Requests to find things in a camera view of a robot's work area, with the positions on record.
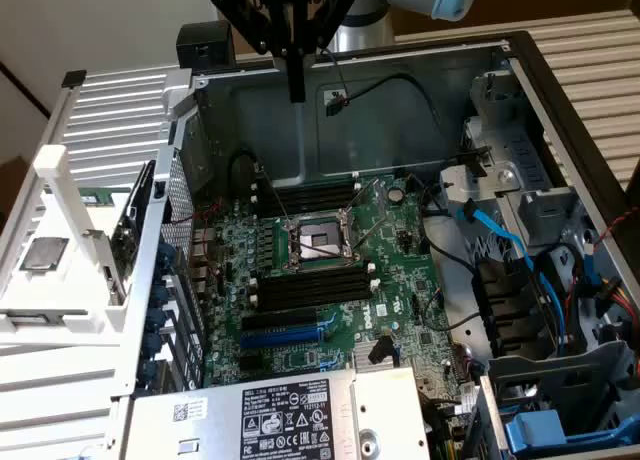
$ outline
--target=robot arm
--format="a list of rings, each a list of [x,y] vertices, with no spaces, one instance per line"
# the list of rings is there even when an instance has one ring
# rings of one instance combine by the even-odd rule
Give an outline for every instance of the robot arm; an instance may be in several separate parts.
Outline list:
[[[292,103],[305,101],[305,56],[315,56],[317,49],[329,45],[340,24],[358,5],[390,4],[430,14],[433,18],[459,20],[467,13],[473,0],[324,0],[312,18],[308,16],[311,0],[259,0],[269,17],[260,12],[249,0],[211,0],[247,42],[260,54],[271,52],[274,63],[286,70]]]

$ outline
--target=green circuit board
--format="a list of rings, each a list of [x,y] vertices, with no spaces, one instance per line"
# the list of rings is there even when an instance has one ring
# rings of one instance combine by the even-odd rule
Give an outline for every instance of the green circuit board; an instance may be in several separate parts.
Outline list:
[[[399,347],[401,365],[413,367],[426,394],[438,398],[457,394],[455,376],[445,374],[444,365],[452,356],[448,334],[430,330],[415,315],[417,304],[429,323],[446,325],[445,313],[436,302],[428,312],[424,309],[438,288],[438,280],[431,256],[419,253],[419,192],[407,193],[401,204],[393,205],[386,199],[391,187],[404,188],[404,179],[378,177],[352,210],[354,241],[384,219],[358,247],[361,259],[376,265],[374,277],[380,279],[379,289],[368,300],[317,307],[319,320],[333,319],[324,340],[261,349],[264,368],[257,372],[241,371],[238,365],[238,359],[247,354],[240,348],[241,319],[255,314],[247,298],[248,278],[252,270],[260,268],[256,259],[258,232],[265,224],[275,232],[269,275],[295,275],[284,268],[288,260],[284,219],[258,220],[249,205],[236,204],[227,209],[224,218],[208,226],[220,238],[220,245],[210,244],[209,258],[232,265],[234,274],[231,281],[225,281],[224,295],[216,295],[215,282],[209,282],[206,288],[203,305],[210,343],[205,356],[204,386],[345,368],[352,364],[358,345],[373,344],[380,335],[390,334]],[[399,241],[399,236],[405,234],[411,237],[408,246]],[[341,262],[344,259],[322,259],[313,262],[313,268]]]

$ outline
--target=wall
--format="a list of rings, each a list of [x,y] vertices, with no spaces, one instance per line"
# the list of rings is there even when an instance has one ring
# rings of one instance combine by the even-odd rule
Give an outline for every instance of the wall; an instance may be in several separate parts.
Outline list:
[[[0,0],[0,60],[52,109],[66,71],[177,63],[180,27],[213,16],[209,0]],[[0,77],[0,163],[28,159],[43,117]]]

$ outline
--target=power supply label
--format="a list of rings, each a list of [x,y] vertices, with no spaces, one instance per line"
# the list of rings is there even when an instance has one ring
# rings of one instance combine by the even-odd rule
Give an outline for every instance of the power supply label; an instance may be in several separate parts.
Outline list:
[[[242,392],[242,460],[332,460],[329,380]]]

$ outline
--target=motherboard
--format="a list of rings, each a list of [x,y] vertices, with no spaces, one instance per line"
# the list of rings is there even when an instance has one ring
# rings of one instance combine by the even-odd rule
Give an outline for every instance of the motherboard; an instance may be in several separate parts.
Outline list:
[[[439,286],[420,233],[422,189],[406,177],[359,178],[313,187],[313,205],[286,191],[259,203],[258,190],[199,209],[192,278],[209,333],[204,386],[393,362],[413,367],[427,396],[457,396],[454,346],[426,326],[447,321],[430,302]],[[393,352],[371,365],[383,337]]]

